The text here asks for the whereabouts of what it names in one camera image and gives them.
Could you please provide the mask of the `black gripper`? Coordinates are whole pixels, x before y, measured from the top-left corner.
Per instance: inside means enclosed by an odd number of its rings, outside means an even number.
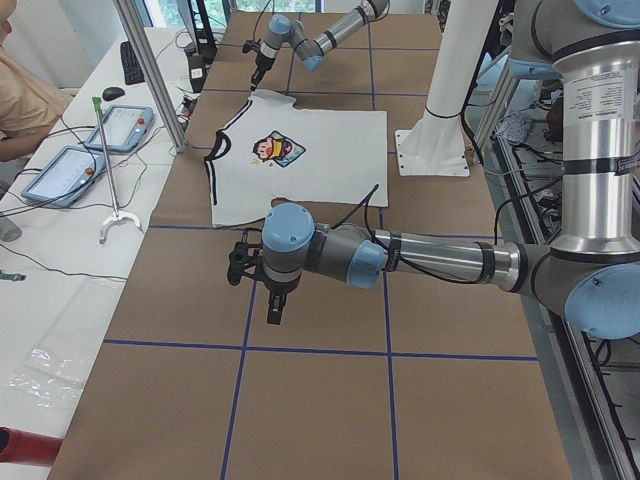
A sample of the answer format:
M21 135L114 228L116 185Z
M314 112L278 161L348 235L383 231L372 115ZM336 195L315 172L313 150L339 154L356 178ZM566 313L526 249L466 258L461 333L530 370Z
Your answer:
M300 281L299 272L266 272L264 283L269 290L267 323L280 325L285 306L285 297L294 291Z
M261 52L256 56L256 70L251 76L251 90L255 91L260 85L265 72L263 70L270 70L273 66L273 59Z

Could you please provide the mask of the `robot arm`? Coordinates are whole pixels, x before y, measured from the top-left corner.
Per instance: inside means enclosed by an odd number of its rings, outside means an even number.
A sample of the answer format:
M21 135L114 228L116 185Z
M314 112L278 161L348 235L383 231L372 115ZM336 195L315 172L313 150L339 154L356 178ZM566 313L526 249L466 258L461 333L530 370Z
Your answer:
M453 244L428 236L317 224L285 203L267 216L259 273L277 324L303 271L361 288L379 273L414 270L459 284L492 283L535 298L602 339L639 330L639 243L631 232L639 164L634 97L635 1L520 1L512 73L558 72L564 83L562 230L549 245Z
M250 79L251 91L258 88L271 70L284 44L293 49L308 71L316 71L329 52L364 26L383 18L389 6L390 2L386 0L361 1L314 39L306 35L301 20L291 20L283 14L274 13L264 37L259 41L247 40L242 48L244 53L256 52L256 67Z

